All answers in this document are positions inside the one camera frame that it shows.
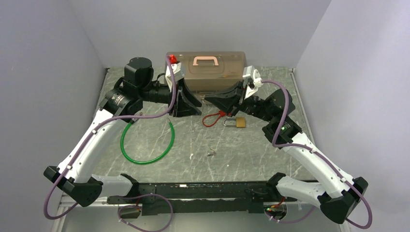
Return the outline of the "silver key set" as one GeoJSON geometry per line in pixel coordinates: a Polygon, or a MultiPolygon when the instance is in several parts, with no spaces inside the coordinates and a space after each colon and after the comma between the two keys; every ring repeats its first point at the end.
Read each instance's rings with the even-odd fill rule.
{"type": "Polygon", "coordinates": [[[216,155],[216,150],[215,149],[213,149],[213,148],[211,148],[211,147],[209,147],[209,150],[208,150],[208,152],[207,152],[207,157],[211,157],[211,156],[215,156],[216,155]]]}

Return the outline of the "green cable lock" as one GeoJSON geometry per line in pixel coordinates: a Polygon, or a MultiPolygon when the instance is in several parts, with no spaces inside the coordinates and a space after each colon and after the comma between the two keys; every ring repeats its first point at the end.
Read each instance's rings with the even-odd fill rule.
{"type": "Polygon", "coordinates": [[[129,123],[122,131],[119,147],[123,157],[136,165],[149,165],[165,158],[176,139],[171,120],[166,119],[161,126],[153,126],[142,133],[138,133],[139,128],[136,123],[129,123]]]}

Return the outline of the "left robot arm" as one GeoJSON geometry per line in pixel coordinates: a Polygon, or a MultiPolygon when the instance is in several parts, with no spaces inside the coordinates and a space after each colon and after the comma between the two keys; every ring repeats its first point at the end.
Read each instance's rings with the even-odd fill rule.
{"type": "Polygon", "coordinates": [[[106,93],[99,109],[74,150],[58,166],[48,166],[44,176],[77,204],[86,207],[100,197],[120,196],[125,202],[138,199],[139,184],[127,174],[93,174],[103,151],[128,123],[139,119],[144,102],[163,103],[173,117],[199,116],[201,102],[188,89],[185,67],[175,56],[167,57],[165,83],[153,80],[151,60],[132,58],[114,88],[106,93]]]}

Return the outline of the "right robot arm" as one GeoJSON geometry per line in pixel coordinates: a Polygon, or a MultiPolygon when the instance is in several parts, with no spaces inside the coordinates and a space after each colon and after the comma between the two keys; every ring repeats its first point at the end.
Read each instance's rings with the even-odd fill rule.
{"type": "Polygon", "coordinates": [[[354,208],[364,203],[368,221],[363,229],[369,228],[373,216],[364,198],[368,182],[362,177],[354,178],[336,166],[289,117],[293,109],[292,98],[283,85],[266,99],[247,95],[248,90],[255,89],[255,85],[238,82],[227,90],[206,95],[205,100],[232,116],[243,112],[266,121],[263,132],[271,145],[297,159],[316,179],[315,183],[310,183],[276,173],[266,183],[268,198],[273,201],[280,198],[301,200],[320,209],[337,224],[348,221],[354,208]]]}

